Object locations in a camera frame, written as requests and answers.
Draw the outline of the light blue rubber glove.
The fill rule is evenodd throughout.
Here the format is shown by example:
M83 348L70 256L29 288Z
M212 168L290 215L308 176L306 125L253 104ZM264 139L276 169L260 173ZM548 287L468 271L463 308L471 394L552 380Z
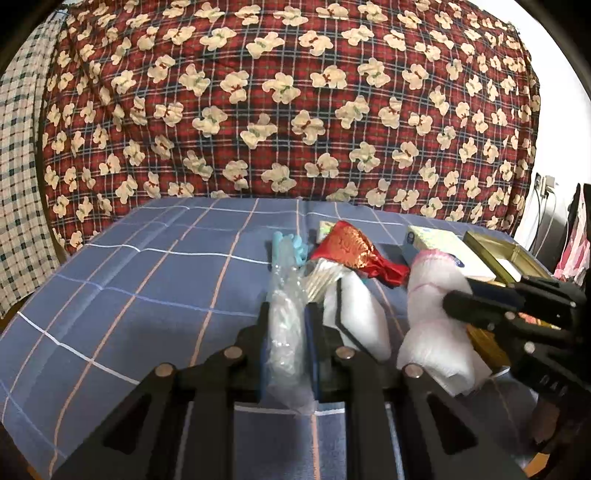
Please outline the light blue rubber glove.
M271 239L271 265L301 267L308 260L308 244L297 234L273 232Z

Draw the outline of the blue plaid tablecloth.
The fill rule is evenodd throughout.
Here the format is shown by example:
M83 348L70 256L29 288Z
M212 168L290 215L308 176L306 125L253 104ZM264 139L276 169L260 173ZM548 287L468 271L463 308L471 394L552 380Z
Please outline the blue plaid tablecloth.
M1 422L42 479L154 367L202 362L256 322L276 231L311 244L321 221L345 220L402 261L409 225L463 237L484 230L348 203L162 198L138 207L74 254L1 336ZM508 373L459 397L521 467L534 453L537 398ZM314 416L273 399L238 406L236 479L345 479L341 404Z

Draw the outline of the white green checkered cloth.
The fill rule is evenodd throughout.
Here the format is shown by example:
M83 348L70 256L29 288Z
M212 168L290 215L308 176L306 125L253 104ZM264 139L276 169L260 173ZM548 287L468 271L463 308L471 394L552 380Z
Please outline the white green checkered cloth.
M66 13L28 36L1 77L1 314L58 267L37 175L42 97Z

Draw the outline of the pink hanging clothes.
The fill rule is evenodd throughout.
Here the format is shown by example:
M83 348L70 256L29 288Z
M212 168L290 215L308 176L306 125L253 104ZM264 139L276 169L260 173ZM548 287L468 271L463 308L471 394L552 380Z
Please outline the pink hanging clothes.
M578 184L569 206L565 245L554 277L583 287L590 268L590 185Z

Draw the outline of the clear plastic bag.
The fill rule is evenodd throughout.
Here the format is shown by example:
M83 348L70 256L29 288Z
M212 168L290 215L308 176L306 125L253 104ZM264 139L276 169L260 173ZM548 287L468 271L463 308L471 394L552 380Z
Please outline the clear plastic bag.
M301 267L271 266L266 387L280 404L301 415L314 413L304 310L308 304Z

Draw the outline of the wall power outlet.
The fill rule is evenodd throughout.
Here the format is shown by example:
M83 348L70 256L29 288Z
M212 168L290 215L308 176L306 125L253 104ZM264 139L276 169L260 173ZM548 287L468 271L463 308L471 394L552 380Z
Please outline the wall power outlet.
M554 194L555 178L550 175L536 174L534 180L534 189L540 198L547 198Z

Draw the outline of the cotton swab pack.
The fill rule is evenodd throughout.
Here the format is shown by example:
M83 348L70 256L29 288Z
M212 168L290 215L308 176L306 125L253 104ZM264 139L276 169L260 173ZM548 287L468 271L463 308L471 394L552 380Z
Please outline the cotton swab pack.
M346 266L328 259L318 259L308 262L305 266L303 286L308 303L322 301L325 291L338 282L348 272Z

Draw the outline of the round gold tin lid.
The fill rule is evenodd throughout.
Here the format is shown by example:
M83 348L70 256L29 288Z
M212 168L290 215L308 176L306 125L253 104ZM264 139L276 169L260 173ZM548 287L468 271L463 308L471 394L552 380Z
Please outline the round gold tin lid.
M475 349L487 366L493 371L500 371L509 367L511 361L504 350L498 345L495 335L471 324L466 326L468 337Z

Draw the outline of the red gold brocade pouch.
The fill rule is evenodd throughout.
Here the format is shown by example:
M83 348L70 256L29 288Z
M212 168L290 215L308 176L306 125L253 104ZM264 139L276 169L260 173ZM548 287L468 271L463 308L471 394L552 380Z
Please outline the red gold brocade pouch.
M332 226L310 259L339 263L368 278L377 278L391 288L403 285L410 275L407 265L384 257L360 229L342 220Z

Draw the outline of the white blue tissue box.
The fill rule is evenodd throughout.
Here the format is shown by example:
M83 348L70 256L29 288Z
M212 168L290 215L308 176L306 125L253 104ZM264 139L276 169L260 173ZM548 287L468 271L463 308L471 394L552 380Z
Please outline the white blue tissue box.
M485 262L452 231L408 226L401 249L409 266L420 253L437 251L453 258L467 278L482 282L491 282L496 279L495 273Z

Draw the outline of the gold metal tin box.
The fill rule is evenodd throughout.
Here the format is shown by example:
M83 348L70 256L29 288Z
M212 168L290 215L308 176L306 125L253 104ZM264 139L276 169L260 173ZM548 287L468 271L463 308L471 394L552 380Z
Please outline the gold metal tin box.
M548 270L517 243L477 232L466 232L463 240L493 271L498 282L513 284L524 277L552 278Z

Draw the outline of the green white tissue packet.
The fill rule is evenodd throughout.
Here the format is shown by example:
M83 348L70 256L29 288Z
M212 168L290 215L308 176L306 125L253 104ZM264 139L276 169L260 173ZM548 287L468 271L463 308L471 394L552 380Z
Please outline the green white tissue packet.
M329 222L322 220L318 222L318 229L317 229L317 243L320 244L322 241L325 240L325 237L331 233L332 228L335 227L334 222Z

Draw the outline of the red floral plaid quilt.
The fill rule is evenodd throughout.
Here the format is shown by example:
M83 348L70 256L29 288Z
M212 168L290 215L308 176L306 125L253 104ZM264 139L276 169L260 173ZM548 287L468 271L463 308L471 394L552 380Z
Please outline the red floral plaid quilt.
M163 197L325 200L514 233L541 99L468 1L79 1L44 94L67 252Z

